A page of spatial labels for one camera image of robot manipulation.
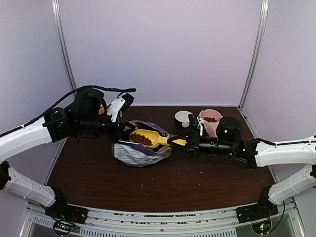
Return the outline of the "purple pet food bag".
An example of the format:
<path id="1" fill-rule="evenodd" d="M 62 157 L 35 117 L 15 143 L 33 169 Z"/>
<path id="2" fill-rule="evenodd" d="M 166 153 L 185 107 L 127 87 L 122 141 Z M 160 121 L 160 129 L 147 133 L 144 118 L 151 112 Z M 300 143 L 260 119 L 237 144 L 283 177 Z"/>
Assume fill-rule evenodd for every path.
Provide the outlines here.
<path id="1" fill-rule="evenodd" d="M 128 141 L 127 138 L 112 143 L 112 155 L 122 163 L 133 167 L 145 167 L 158 163 L 171 155 L 172 148 L 159 145 L 150 149 L 142 144 Z"/>

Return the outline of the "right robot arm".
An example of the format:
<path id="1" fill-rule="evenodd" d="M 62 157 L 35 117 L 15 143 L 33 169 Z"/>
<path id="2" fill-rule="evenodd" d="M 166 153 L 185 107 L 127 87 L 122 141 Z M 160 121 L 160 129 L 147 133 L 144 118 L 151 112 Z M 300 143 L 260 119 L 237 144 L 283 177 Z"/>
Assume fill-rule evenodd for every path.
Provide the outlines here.
<path id="1" fill-rule="evenodd" d="M 265 217 L 286 199 L 316 186 L 316 138 L 271 142 L 261 138 L 243 140 L 243 123 L 235 117 L 219 120 L 216 137 L 202 136 L 197 118 L 189 115 L 191 130 L 168 138 L 167 142 L 187 156 L 222 156 L 239 168 L 255 169 L 278 164 L 304 164 L 297 173 L 261 191 L 253 214 Z"/>

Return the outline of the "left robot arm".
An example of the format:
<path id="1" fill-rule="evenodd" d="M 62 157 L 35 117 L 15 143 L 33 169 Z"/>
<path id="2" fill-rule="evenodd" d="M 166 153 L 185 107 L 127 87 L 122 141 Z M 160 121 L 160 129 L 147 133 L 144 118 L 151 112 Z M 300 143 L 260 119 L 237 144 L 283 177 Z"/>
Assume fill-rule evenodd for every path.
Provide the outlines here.
<path id="1" fill-rule="evenodd" d="M 18 173 L 8 158 L 30 148 L 68 137 L 99 138 L 112 142 L 128 136 L 134 125 L 122 118 L 134 98 L 135 88 L 116 89 L 96 85 L 77 88 L 31 121 L 0 135 L 0 188 L 38 202 L 60 219 L 71 215 L 59 188 L 42 185 Z"/>

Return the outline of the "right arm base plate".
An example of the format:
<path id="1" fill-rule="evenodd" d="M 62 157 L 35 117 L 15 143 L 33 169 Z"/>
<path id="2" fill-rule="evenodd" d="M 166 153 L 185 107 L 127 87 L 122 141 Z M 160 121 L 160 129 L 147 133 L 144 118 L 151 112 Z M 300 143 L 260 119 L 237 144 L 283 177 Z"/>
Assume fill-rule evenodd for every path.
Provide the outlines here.
<path id="1" fill-rule="evenodd" d="M 239 223 L 246 223 L 276 215 L 278 207 L 271 203 L 257 203 L 239 207 L 236 209 L 236 213 Z"/>

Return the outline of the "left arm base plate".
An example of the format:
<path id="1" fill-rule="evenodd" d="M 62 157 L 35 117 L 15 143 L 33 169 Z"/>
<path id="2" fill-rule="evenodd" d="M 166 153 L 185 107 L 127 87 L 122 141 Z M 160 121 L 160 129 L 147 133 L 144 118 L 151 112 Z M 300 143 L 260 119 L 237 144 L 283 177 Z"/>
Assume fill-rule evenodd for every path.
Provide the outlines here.
<path id="1" fill-rule="evenodd" d="M 66 221 L 71 224 L 85 224 L 88 209 L 72 206 L 72 205 L 52 205 L 51 207 L 43 207 L 45 214 L 54 220 Z"/>

